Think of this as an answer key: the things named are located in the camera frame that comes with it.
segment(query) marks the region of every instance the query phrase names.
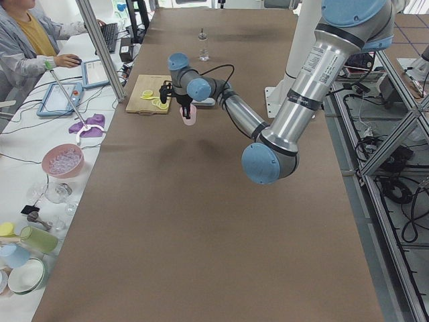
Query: white desk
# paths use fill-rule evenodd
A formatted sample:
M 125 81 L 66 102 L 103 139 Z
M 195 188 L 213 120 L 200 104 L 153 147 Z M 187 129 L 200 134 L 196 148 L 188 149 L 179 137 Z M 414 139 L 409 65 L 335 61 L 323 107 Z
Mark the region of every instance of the white desk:
M 84 61 L 97 59 L 95 49 L 88 34 L 71 37 L 61 50 L 61 54 L 67 53 L 77 54 Z M 117 70 L 119 70 L 122 65 L 119 56 L 117 54 L 112 54 L 111 56 L 117 66 Z M 70 69 L 59 67 L 55 71 L 60 79 L 81 76 L 80 67 Z M 40 79 L 38 85 L 52 82 L 53 80 L 52 75 L 46 73 Z M 44 85 L 35 89 L 26 101 L 42 99 L 47 88 L 48 85 Z M 82 113 L 84 119 L 93 116 L 94 113 L 103 114 L 106 119 L 105 130 L 108 131 L 115 113 L 114 108 L 117 104 L 115 94 L 110 86 L 106 86 L 103 89 L 101 87 L 91 89 L 84 92 L 81 103 L 95 95 L 98 96 L 89 102 L 81 104 L 79 109 L 81 111 L 86 110 L 86 112 Z M 3 131 L 3 134 L 0 135 L 0 153 L 22 160 L 41 162 L 45 153 L 53 147 L 64 143 L 76 143 L 75 134 L 68 133 L 68 128 L 78 122 L 75 114 L 49 121 L 50 118 L 42 118 L 36 115 L 38 105 L 33 109 L 22 112 L 29 109 L 32 105 L 33 103 L 28 103 L 19 109 L 15 117 Z M 15 131 L 36 124 L 41 125 Z M 82 138 L 81 147 L 96 146 L 104 140 L 105 136 L 106 134 L 101 138 Z M 84 149 L 85 165 L 78 176 L 70 179 L 55 179 L 50 177 L 50 182 L 67 183 L 73 190 L 70 200 L 79 201 L 98 154 L 99 148 Z M 42 166 L 40 164 L 32 164 L 0 156 L 0 178 L 0 196 L 2 200 L 0 223 L 24 220 L 25 217 L 20 212 L 23 206 L 27 204 L 26 194 L 28 189 L 34 183 L 46 183 L 46 174 L 42 170 Z M 40 217 L 43 220 L 55 220 L 58 215 L 61 215 L 66 220 L 66 223 L 70 225 L 72 216 L 65 214 L 65 203 L 53 204 L 46 198 L 42 198 L 38 206 L 41 208 Z M 43 257 L 43 261 L 49 270 L 55 264 L 55 256 L 43 256 L 43 254 L 37 252 L 33 252 L 33 255 L 39 258 Z M 43 293 L 44 288 L 26 295 L 16 295 L 11 292 L 0 294 L 0 320 L 2 322 L 30 322 Z

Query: green cup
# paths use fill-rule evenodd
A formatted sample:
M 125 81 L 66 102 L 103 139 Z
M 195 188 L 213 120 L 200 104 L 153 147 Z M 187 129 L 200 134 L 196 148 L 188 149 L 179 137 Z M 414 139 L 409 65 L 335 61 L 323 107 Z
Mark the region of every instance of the green cup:
M 58 244 L 57 237 L 32 226 L 24 227 L 19 236 L 23 244 L 31 248 L 35 248 L 45 254 L 54 250 Z

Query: tablet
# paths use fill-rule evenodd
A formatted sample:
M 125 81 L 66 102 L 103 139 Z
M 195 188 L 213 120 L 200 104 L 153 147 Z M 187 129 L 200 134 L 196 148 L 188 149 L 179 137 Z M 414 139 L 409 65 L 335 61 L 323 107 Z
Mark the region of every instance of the tablet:
M 89 60 L 82 62 L 82 82 L 84 89 L 93 89 L 94 87 L 109 84 L 105 68 L 101 60 Z
M 80 101 L 82 97 L 83 87 L 80 83 L 62 83 L 66 92 L 70 95 L 74 106 Z M 51 84 L 42 99 L 36 114 L 38 116 L 59 116 L 69 115 L 73 113 L 73 107 L 68 102 L 67 97 L 61 91 L 58 84 Z

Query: clear bottle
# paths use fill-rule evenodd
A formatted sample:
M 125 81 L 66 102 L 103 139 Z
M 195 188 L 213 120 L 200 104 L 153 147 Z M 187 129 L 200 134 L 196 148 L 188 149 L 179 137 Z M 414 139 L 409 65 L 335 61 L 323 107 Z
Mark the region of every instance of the clear bottle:
M 198 34 L 198 41 L 200 43 L 200 60 L 205 62 L 209 59 L 208 57 L 208 39 L 207 34 L 201 28 L 201 32 Z

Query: blue cup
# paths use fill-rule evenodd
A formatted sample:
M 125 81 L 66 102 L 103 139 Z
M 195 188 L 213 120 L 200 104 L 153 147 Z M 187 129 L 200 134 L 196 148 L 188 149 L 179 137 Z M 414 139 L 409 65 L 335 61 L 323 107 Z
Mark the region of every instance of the blue cup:
M 8 244 L 0 249 L 0 258 L 10 268 L 23 266 L 29 260 L 29 257 L 29 251 L 19 245 Z

